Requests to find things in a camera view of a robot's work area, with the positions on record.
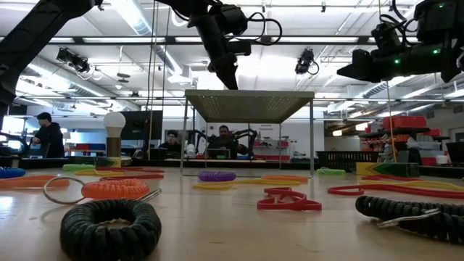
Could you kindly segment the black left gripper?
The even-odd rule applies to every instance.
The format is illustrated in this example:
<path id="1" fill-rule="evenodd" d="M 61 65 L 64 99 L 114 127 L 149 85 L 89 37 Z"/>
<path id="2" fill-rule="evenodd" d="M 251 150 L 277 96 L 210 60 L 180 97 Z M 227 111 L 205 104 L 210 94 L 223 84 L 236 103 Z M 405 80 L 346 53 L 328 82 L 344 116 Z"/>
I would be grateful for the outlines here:
<path id="1" fill-rule="evenodd" d="M 236 55 L 249 56 L 249 42 L 230 42 L 218 25 L 218 14 L 191 16 L 189 27 L 195 27 L 210 58 L 210 70 L 216 71 L 217 77 L 228 89 L 237 89 Z"/>

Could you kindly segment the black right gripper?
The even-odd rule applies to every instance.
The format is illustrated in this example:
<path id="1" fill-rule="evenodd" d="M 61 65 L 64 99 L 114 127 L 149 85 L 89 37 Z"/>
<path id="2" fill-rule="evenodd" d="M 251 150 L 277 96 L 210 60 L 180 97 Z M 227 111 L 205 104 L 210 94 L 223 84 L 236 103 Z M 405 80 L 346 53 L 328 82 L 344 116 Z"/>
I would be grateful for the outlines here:
<path id="1" fill-rule="evenodd" d="M 398 76 L 416 75 L 412 55 L 413 48 L 387 55 L 374 55 L 369 51 L 357 49 L 353 51 L 353 64 L 338 69 L 337 75 L 373 83 Z"/>

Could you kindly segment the green spiral coil keychain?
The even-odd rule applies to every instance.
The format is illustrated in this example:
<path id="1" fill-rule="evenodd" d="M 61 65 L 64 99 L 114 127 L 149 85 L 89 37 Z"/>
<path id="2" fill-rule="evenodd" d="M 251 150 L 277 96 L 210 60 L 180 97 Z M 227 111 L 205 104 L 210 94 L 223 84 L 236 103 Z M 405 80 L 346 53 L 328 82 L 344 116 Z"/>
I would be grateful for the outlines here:
<path id="1" fill-rule="evenodd" d="M 345 175 L 346 171 L 345 170 L 340 170 L 340 169 L 331 169 L 327 167 L 322 167 L 316 170 L 316 173 L 318 175 L 334 175 L 334 176 L 343 176 Z"/>
<path id="2" fill-rule="evenodd" d="M 62 166 L 64 171 L 94 170 L 96 167 L 89 164 L 65 164 Z"/>

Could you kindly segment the purple spiral coil keychain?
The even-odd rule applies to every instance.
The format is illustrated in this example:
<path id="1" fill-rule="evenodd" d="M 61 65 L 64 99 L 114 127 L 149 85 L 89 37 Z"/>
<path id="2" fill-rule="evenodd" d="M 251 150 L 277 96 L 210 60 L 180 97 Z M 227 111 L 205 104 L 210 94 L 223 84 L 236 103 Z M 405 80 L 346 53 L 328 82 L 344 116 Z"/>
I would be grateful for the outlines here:
<path id="1" fill-rule="evenodd" d="M 235 173 L 220 172 L 220 171 L 201 171 L 198 174 L 198 179 L 204 182 L 226 182 L 236 179 Z"/>

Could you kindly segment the yellow green crayon box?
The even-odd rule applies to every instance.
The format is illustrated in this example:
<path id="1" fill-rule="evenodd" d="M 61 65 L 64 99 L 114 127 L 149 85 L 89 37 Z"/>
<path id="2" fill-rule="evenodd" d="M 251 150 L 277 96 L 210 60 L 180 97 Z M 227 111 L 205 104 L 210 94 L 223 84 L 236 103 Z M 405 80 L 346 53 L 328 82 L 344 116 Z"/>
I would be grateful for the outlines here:
<path id="1" fill-rule="evenodd" d="M 419 165 L 416 163 L 374 163 L 357 162 L 357 175 L 393 175 L 405 178 L 419 177 Z"/>
<path id="2" fill-rule="evenodd" d="M 85 164 L 95 167 L 121 167 L 121 157 L 70 157 L 70 164 Z"/>

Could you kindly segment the black spiral coil keychain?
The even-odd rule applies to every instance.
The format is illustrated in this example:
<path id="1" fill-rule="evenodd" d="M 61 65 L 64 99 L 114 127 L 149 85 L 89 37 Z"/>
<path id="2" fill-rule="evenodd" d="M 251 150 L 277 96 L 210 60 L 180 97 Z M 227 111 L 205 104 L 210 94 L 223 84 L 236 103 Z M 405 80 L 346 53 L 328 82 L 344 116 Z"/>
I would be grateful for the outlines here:
<path id="1" fill-rule="evenodd" d="M 72 261 L 144 261 L 160 241 L 162 224 L 148 201 L 105 199 L 79 204 L 62 218 L 59 240 Z"/>
<path id="2" fill-rule="evenodd" d="M 364 216 L 379 219 L 379 228 L 399 227 L 451 244 L 464 244 L 464 204 L 401 202 L 361 196 L 355 208 Z"/>

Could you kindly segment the orange rubber band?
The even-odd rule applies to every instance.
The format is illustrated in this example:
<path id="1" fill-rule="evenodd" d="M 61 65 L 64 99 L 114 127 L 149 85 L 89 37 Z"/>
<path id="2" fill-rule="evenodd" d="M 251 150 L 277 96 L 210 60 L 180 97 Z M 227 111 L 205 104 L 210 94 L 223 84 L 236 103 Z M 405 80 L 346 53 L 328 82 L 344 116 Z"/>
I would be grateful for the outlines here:
<path id="1" fill-rule="evenodd" d="M 23 176 L 19 178 L 0 179 L 0 189 L 43 188 L 49 181 L 49 187 L 65 187 L 70 182 L 65 179 L 54 180 L 53 175 Z"/>
<path id="2" fill-rule="evenodd" d="M 261 179 L 273 181 L 298 181 L 300 183 L 308 183 L 308 178 L 296 175 L 263 175 Z"/>

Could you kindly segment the blue spiral coil keychain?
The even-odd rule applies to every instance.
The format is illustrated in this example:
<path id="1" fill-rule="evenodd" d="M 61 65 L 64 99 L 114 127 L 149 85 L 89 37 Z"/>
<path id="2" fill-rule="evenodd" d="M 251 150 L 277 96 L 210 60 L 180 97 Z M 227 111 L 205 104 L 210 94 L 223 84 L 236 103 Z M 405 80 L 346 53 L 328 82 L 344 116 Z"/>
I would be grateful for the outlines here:
<path id="1" fill-rule="evenodd" d="M 0 179 L 20 178 L 25 175 L 25 170 L 15 167 L 0 167 Z"/>

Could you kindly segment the person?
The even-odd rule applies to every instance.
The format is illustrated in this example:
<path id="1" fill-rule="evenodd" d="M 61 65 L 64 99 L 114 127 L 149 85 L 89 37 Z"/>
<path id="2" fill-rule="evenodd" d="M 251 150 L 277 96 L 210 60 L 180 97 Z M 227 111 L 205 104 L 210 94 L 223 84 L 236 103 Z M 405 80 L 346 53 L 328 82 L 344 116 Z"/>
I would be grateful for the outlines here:
<path id="1" fill-rule="evenodd" d="M 238 154 L 253 155 L 252 147 L 247 147 L 239 143 L 239 136 L 248 133 L 248 130 L 239 130 L 235 133 L 230 132 L 228 126 L 219 127 L 219 136 L 211 136 L 207 146 L 207 158 L 216 159 L 217 156 L 224 156 L 227 160 L 236 160 Z"/>
<path id="2" fill-rule="evenodd" d="M 40 125 L 38 132 L 32 137 L 32 144 L 40 144 L 46 151 L 45 158 L 61 158 L 65 155 L 63 133 L 58 123 L 52 121 L 48 112 L 37 115 Z"/>
<path id="3" fill-rule="evenodd" d="M 166 159 L 176 159 L 181 156 L 181 145 L 178 143 L 178 132 L 169 130 L 165 142 L 159 145 Z"/>

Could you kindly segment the red plastic bin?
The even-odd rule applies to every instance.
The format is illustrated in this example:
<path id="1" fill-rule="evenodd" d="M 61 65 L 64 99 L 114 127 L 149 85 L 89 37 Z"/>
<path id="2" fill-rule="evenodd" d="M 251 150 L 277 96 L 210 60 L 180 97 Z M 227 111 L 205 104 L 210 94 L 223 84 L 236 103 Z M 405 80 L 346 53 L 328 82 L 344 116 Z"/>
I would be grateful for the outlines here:
<path id="1" fill-rule="evenodd" d="M 425 128 L 427 123 L 423 116 L 392 116 L 383 119 L 384 129 L 390 128 Z"/>

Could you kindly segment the black storage rack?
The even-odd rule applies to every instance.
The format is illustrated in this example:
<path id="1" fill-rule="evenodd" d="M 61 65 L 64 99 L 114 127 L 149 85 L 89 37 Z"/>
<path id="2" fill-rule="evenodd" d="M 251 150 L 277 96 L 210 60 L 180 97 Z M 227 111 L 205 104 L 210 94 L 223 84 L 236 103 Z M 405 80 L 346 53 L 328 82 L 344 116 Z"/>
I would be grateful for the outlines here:
<path id="1" fill-rule="evenodd" d="M 423 166 L 446 165 L 445 141 L 439 129 L 392 128 L 360 135 L 360 143 L 378 152 L 378 162 L 417 162 Z"/>

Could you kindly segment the black monitor screen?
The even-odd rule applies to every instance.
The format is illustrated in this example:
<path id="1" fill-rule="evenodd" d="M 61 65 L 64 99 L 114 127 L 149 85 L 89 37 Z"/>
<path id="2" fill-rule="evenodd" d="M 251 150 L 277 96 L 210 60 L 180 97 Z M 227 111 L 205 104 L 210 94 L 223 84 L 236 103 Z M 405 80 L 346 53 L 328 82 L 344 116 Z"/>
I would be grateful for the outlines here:
<path id="1" fill-rule="evenodd" d="M 162 133 L 162 111 L 131 111 L 122 112 L 125 117 L 125 127 L 121 132 L 122 140 L 144 140 L 151 134 L 151 140 L 160 140 Z"/>

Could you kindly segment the overhead light bar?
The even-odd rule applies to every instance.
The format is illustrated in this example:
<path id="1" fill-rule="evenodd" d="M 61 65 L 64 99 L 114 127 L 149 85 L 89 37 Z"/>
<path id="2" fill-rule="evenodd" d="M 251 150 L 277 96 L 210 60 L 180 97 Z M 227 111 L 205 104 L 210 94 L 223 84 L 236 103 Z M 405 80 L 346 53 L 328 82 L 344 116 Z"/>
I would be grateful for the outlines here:
<path id="1" fill-rule="evenodd" d="M 375 46 L 374 38 L 369 36 L 263 36 L 258 40 L 260 43 L 271 43 L 280 45 L 307 45 L 307 46 L 322 46 L 322 45 L 342 45 L 342 46 Z M 49 45 L 60 46 L 84 46 L 84 45 L 131 45 L 145 46 L 151 42 L 159 45 L 202 45 L 202 40 L 199 36 L 165 36 L 165 37 L 145 37 L 145 36 L 72 36 L 72 37 L 54 37 L 50 40 Z"/>

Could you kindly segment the orange spiral coil keychain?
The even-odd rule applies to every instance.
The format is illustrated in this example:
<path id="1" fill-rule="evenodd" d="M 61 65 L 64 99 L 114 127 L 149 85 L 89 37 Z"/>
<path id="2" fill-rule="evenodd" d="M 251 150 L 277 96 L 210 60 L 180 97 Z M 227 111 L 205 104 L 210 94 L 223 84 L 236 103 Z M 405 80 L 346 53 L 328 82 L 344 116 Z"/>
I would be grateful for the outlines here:
<path id="1" fill-rule="evenodd" d="M 73 201 L 61 201 L 49 194 L 49 186 L 58 181 L 79 183 L 81 198 Z M 56 177 L 43 185 L 43 195 L 51 202 L 63 205 L 77 204 L 84 199 L 139 199 L 150 192 L 149 186 L 137 179 L 103 180 L 84 183 L 74 177 Z"/>

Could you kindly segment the black aluminium table frame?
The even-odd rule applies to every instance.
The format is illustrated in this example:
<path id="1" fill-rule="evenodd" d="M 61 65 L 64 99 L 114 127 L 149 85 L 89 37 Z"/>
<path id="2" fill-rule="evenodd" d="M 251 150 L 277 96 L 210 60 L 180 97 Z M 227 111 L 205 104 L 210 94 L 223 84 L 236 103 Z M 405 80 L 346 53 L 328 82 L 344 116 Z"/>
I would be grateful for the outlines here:
<path id="1" fill-rule="evenodd" d="M 23 169 L 45 169 L 62 167 L 65 164 L 75 164 L 77 161 L 84 164 L 95 162 L 95 157 L 71 157 L 56 159 L 30 159 L 19 157 L 0 157 L 0 166 L 2 167 L 20 167 Z M 130 167 L 176 167 L 181 166 L 179 160 L 143 160 L 133 159 L 129 163 Z M 282 170 L 309 170 L 309 163 L 278 163 L 266 161 L 246 161 L 246 160 L 219 160 L 208 161 L 207 166 L 211 168 L 248 168 L 248 169 L 282 169 Z M 428 167 L 420 166 L 421 175 L 432 176 L 437 178 L 464 178 L 464 168 L 462 167 Z"/>

